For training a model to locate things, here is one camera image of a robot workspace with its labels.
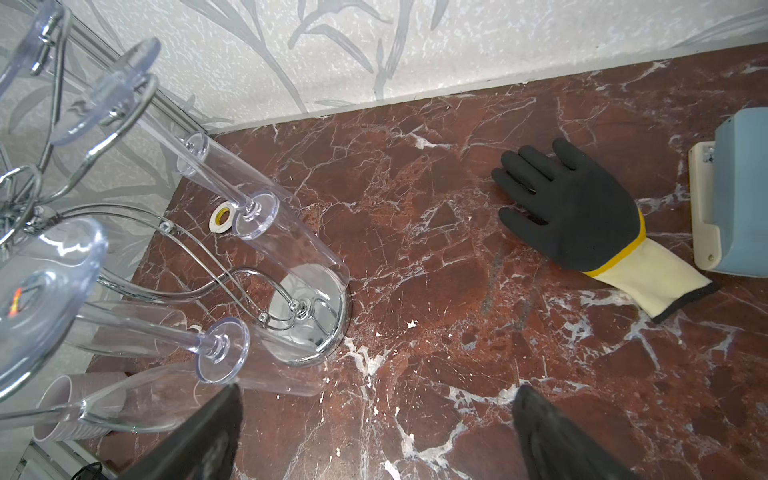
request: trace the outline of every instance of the glass stem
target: glass stem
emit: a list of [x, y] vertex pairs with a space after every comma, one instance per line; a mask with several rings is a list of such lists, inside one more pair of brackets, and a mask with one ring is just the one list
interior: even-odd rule
[[42, 423], [67, 422], [80, 415], [80, 405], [69, 403], [57, 405], [50, 409], [23, 410], [0, 414], [0, 430], [31, 427]]
[[150, 135], [155, 137], [157, 141], [170, 148], [179, 157], [182, 157], [199, 175], [202, 175], [209, 183], [213, 184], [217, 188], [217, 191], [214, 193], [229, 200], [247, 220], [259, 213], [261, 206], [253, 201], [253, 198], [248, 197], [235, 188], [234, 185], [224, 180], [216, 171], [204, 163], [204, 158], [201, 159], [197, 155], [192, 154], [187, 149], [187, 146], [179, 141], [178, 137], [173, 135], [154, 117], [149, 114], [143, 114], [139, 118], [138, 123]]
[[192, 353], [209, 358], [216, 356], [226, 348], [225, 340], [219, 336], [206, 335], [205, 333], [183, 332], [181, 330], [156, 325], [129, 316], [115, 315], [110, 310], [91, 305], [87, 302], [80, 308], [80, 312], [75, 319], [78, 321], [94, 323], [96, 325], [116, 326], [130, 330], [131, 332], [143, 333], [160, 341], [180, 346]]

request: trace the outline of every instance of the black object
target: black object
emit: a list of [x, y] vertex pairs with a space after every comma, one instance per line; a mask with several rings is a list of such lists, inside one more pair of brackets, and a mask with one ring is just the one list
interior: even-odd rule
[[715, 293], [719, 289], [720, 289], [720, 285], [715, 282], [712, 282], [708, 285], [703, 286], [702, 288], [699, 288], [698, 290], [688, 292], [682, 297], [680, 297], [679, 299], [670, 303], [670, 305], [662, 313], [659, 313], [658, 315], [656, 315], [654, 318], [651, 319], [651, 321], [653, 323], [656, 323], [657, 325], [660, 325], [670, 315], [677, 312], [679, 309], [683, 308], [688, 303], [693, 303], [698, 299], [704, 298], [707, 295], [711, 295], [712, 293]]
[[589, 272], [605, 265], [641, 231], [629, 193], [583, 151], [563, 138], [552, 142], [559, 161], [533, 147], [502, 154], [496, 183], [538, 222], [510, 208], [502, 223], [566, 269]]
[[229, 385], [118, 480], [229, 480], [242, 421], [240, 388]]
[[532, 387], [520, 387], [512, 415], [531, 480], [641, 480]]
[[101, 473], [103, 469], [104, 467], [101, 465], [101, 462], [89, 463], [72, 475], [70, 480], [109, 480], [109, 478]]

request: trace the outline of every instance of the yellow glove cuff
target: yellow glove cuff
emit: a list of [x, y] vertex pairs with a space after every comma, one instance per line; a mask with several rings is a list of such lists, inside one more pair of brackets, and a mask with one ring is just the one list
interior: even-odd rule
[[683, 305], [718, 289], [714, 283], [674, 253], [646, 238], [641, 231], [605, 265], [587, 275], [628, 293], [641, 309], [660, 323]]

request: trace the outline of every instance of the glove fingers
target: glove fingers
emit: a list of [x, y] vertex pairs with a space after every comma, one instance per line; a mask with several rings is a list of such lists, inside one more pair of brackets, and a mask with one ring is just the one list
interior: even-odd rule
[[527, 188], [523, 187], [514, 178], [510, 177], [509, 173], [501, 168], [494, 168], [491, 172], [491, 176], [496, 184], [521, 207], [525, 208], [536, 217], [541, 218], [543, 221], [548, 220], [547, 212], [541, 205], [541, 202]]
[[518, 156], [515, 152], [506, 151], [502, 154], [502, 165], [512, 178], [530, 188], [533, 191], [540, 190], [549, 183], [549, 179], [530, 163]]
[[523, 157], [525, 161], [533, 165], [533, 168], [540, 171], [549, 180], [554, 180], [562, 174], [566, 174], [569, 169], [557, 160], [544, 155], [542, 152], [536, 150], [531, 145], [525, 145], [518, 151], [518, 155]]
[[545, 251], [547, 250], [545, 248], [545, 234], [547, 233], [545, 225], [538, 225], [511, 208], [499, 209], [498, 218], [509, 231], [520, 237], [527, 245], [544, 255], [548, 255]]
[[555, 138], [552, 142], [552, 150], [557, 154], [560, 161], [571, 170], [597, 165], [586, 153], [574, 147], [571, 142], [564, 138]]

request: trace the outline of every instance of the work glove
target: work glove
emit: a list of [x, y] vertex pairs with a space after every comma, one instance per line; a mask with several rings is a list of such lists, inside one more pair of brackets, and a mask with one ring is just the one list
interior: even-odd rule
[[641, 480], [530, 385], [518, 389], [512, 417], [530, 480]]
[[645, 236], [629, 193], [583, 151], [558, 138], [559, 161], [533, 147], [502, 154], [495, 182], [531, 218], [504, 207], [502, 223], [557, 265], [628, 293], [660, 323], [718, 286]]

